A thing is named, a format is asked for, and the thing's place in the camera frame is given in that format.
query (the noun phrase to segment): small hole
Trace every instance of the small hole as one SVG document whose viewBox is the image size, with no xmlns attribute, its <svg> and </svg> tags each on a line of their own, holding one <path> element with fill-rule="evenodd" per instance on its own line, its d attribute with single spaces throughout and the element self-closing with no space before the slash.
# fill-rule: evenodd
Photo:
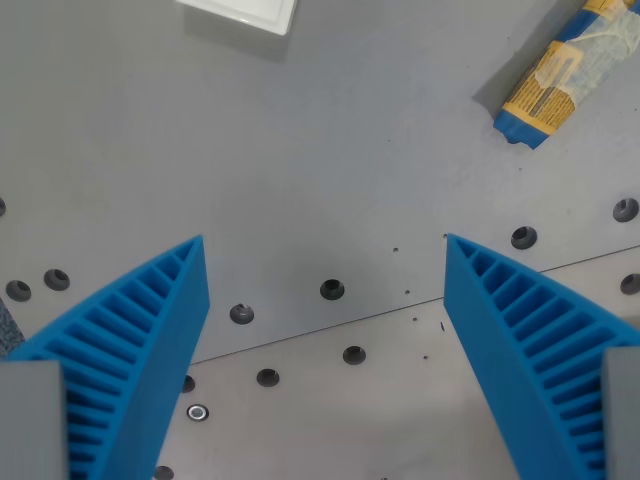
<svg viewBox="0 0 640 480">
<path fill-rule="evenodd" d="M 538 233 L 533 227 L 520 227 L 511 234 L 511 245 L 518 250 L 533 247 L 538 240 Z"/>
<path fill-rule="evenodd" d="M 7 295 L 16 302 L 26 302 L 31 298 L 31 288 L 20 280 L 11 280 L 5 288 Z"/>
<path fill-rule="evenodd" d="M 367 358 L 367 352 L 358 346 L 349 347 L 342 354 L 342 359 L 349 365 L 360 365 L 365 358 Z"/>
<path fill-rule="evenodd" d="M 56 292 L 66 290 L 71 285 L 69 275 L 64 273 L 62 270 L 58 270 L 57 268 L 52 268 L 51 270 L 47 270 L 45 272 L 44 283 L 47 287 L 49 287 L 51 290 L 55 290 Z"/>
<path fill-rule="evenodd" d="M 182 393 L 193 392 L 196 388 L 196 381 L 190 375 L 184 377 L 184 383 L 182 384 Z"/>
<path fill-rule="evenodd" d="M 193 420 L 194 422 L 204 422 L 209 418 L 209 409 L 204 405 L 191 405 L 187 409 L 187 417 L 189 417 L 189 420 Z"/>
<path fill-rule="evenodd" d="M 153 478 L 156 480 L 173 480 L 173 470 L 169 467 L 156 467 Z"/>
<path fill-rule="evenodd" d="M 620 282 L 620 291 L 625 295 L 635 295 L 640 292 L 640 273 L 627 275 Z"/>
<path fill-rule="evenodd" d="M 233 323 L 237 323 L 238 325 L 246 325 L 251 323 L 255 317 L 253 313 L 253 308 L 249 305 L 245 305 L 244 303 L 239 303 L 231 307 L 229 311 L 229 317 L 233 321 Z"/>
<path fill-rule="evenodd" d="M 327 300 L 338 300 L 344 295 L 344 285 L 334 278 L 326 280 L 320 286 L 320 295 Z"/>
<path fill-rule="evenodd" d="M 280 375 L 271 368 L 265 368 L 258 372 L 256 380 L 262 387 L 275 387 L 280 382 Z"/>
<path fill-rule="evenodd" d="M 636 218 L 638 211 L 640 211 L 638 201 L 635 198 L 625 198 L 613 207 L 613 218 L 620 223 L 630 222 Z"/>
</svg>

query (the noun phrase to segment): yellow tape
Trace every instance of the yellow tape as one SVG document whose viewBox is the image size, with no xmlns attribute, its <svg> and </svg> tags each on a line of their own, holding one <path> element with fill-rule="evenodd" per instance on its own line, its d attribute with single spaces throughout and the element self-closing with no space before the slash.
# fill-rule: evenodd
<svg viewBox="0 0 640 480">
<path fill-rule="evenodd" d="M 578 68 L 582 51 L 553 41 L 540 61 L 527 72 L 504 109 L 523 122 L 552 135 L 575 110 L 571 97 L 555 86 Z"/>
<path fill-rule="evenodd" d="M 635 3 L 636 0 L 587 0 L 587 3 L 582 9 L 613 20 L 631 8 Z"/>
<path fill-rule="evenodd" d="M 609 72 L 640 45 L 636 0 L 588 0 L 599 16 L 578 37 L 553 41 L 504 105 L 523 122 L 552 135 Z"/>
<path fill-rule="evenodd" d="M 502 106 L 502 108 L 503 108 L 503 110 L 506 110 L 510 114 L 518 117 L 523 122 L 528 123 L 529 125 L 531 125 L 534 128 L 537 128 L 542 133 L 546 133 L 547 135 L 553 135 L 554 133 L 556 133 L 557 128 L 553 128 L 553 127 L 547 125 L 546 123 L 541 122 L 537 118 L 532 117 L 527 112 L 522 110 L 517 105 L 514 105 L 513 103 L 507 102 Z"/>
</svg>

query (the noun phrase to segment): white tray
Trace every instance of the white tray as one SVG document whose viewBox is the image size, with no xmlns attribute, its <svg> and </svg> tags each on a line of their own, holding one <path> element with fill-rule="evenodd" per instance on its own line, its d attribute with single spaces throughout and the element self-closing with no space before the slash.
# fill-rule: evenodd
<svg viewBox="0 0 640 480">
<path fill-rule="evenodd" d="M 178 0 L 278 35 L 286 35 L 296 0 Z"/>
</svg>

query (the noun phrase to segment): gray metal plate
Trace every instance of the gray metal plate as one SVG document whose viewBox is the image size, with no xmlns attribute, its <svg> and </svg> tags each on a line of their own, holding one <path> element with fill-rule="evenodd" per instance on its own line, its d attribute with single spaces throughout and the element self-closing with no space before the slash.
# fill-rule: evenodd
<svg viewBox="0 0 640 480">
<path fill-rule="evenodd" d="M 169 0 L 4 2 L 0 285 L 33 292 L 10 311 L 30 336 L 204 233 L 197 361 L 439 297 L 447 231 L 537 269 L 640 243 L 611 216 L 640 196 L 637 57 L 535 152 L 488 113 L 581 3 L 301 1 L 279 38 Z"/>
<path fill-rule="evenodd" d="M 620 281 L 639 270 L 635 248 L 547 275 L 637 327 L 640 294 L 623 295 Z M 342 360 L 352 345 L 366 351 L 357 366 Z M 280 383 L 258 385 L 263 368 Z M 180 395 L 158 460 L 176 479 L 518 478 L 441 300 L 202 362 L 189 375 L 195 389 Z M 209 418 L 189 420 L 193 404 Z"/>
</svg>

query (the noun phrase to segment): gray metal block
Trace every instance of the gray metal block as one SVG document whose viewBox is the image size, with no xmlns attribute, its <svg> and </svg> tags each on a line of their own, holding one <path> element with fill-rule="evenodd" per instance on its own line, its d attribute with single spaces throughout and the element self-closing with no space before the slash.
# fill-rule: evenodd
<svg viewBox="0 0 640 480">
<path fill-rule="evenodd" d="M 607 350 L 602 364 L 602 401 L 607 478 L 640 478 L 640 348 Z"/>
<path fill-rule="evenodd" d="M 65 397 L 58 362 L 0 363 L 0 476 L 66 480 Z"/>
</svg>

